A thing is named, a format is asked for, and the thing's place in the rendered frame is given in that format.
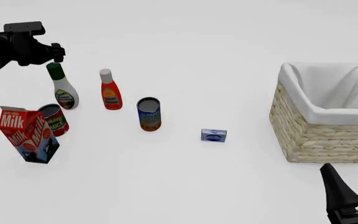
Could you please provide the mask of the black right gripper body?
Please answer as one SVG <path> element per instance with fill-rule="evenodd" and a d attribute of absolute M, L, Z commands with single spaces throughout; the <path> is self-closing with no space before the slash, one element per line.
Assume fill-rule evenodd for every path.
<path fill-rule="evenodd" d="M 331 224 L 358 224 L 358 210 L 355 208 L 329 208 L 328 219 Z"/>

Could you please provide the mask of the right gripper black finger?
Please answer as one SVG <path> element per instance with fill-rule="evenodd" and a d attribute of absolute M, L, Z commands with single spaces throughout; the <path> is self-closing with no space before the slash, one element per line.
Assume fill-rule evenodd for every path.
<path fill-rule="evenodd" d="M 343 181 L 331 164 L 324 164 L 320 173 L 326 192 L 327 212 L 358 207 L 358 195 Z"/>

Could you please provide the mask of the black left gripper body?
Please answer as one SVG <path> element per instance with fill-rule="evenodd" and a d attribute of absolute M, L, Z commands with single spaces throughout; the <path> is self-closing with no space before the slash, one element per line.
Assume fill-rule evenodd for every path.
<path fill-rule="evenodd" d="M 51 45 L 45 46 L 45 62 L 62 63 L 65 55 L 65 49 L 59 43 L 51 43 Z"/>

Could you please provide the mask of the white green-capped salad dressing bottle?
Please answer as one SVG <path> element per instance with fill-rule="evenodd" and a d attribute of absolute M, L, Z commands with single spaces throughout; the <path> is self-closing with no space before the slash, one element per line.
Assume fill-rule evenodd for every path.
<path fill-rule="evenodd" d="M 46 68 L 53 81 L 54 97 L 58 104 L 66 110 L 77 108 L 79 104 L 78 93 L 67 80 L 60 63 L 48 63 Z"/>

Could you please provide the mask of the wicker basket with white liner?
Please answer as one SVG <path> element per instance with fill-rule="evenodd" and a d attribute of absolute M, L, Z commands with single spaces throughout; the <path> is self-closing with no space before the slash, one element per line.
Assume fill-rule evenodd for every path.
<path fill-rule="evenodd" d="M 358 163 L 358 63 L 283 63 L 269 120 L 289 162 Z"/>

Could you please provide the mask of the flat plate on black stalk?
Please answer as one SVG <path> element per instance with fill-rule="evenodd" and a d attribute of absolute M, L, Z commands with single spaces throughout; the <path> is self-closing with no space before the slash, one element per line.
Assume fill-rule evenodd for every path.
<path fill-rule="evenodd" d="M 23 32 L 29 33 L 31 36 L 44 35 L 46 33 L 40 21 L 4 24 L 4 32 Z"/>

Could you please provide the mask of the red white-capped ketchup bottle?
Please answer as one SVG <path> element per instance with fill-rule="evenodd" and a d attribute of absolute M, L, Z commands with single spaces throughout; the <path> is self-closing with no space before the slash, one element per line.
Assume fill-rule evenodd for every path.
<path fill-rule="evenodd" d="M 122 108 L 121 93 L 113 80 L 110 69 L 104 68 L 99 71 L 101 77 L 101 96 L 107 110 L 119 110 Z"/>

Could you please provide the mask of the red tomato sauce can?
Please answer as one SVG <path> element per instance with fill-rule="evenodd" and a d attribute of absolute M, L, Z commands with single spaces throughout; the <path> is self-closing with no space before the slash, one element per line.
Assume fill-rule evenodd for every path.
<path fill-rule="evenodd" d="M 58 104 L 48 104 L 38 109 L 47 121 L 55 137 L 63 136 L 69 130 L 69 124 Z"/>

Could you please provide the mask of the red and blue milk carton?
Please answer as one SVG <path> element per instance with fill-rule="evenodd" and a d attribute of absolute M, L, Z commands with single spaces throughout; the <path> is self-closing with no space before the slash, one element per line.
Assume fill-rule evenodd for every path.
<path fill-rule="evenodd" d="M 0 130 L 26 162 L 48 164 L 60 147 L 40 111 L 1 106 Z"/>

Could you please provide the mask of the blue and orange soup can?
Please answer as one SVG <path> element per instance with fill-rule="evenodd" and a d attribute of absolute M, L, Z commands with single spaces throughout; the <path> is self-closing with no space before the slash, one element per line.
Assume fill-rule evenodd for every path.
<path fill-rule="evenodd" d="M 137 102 L 140 127 L 147 132 L 158 130 L 162 125 L 160 102 L 154 97 L 145 97 Z"/>

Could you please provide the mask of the small blue printed box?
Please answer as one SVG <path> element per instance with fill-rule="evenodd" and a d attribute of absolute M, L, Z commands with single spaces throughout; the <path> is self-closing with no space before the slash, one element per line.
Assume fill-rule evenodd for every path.
<path fill-rule="evenodd" d="M 215 129 L 201 130 L 202 141 L 225 142 L 226 136 L 227 136 L 226 130 L 215 130 Z"/>

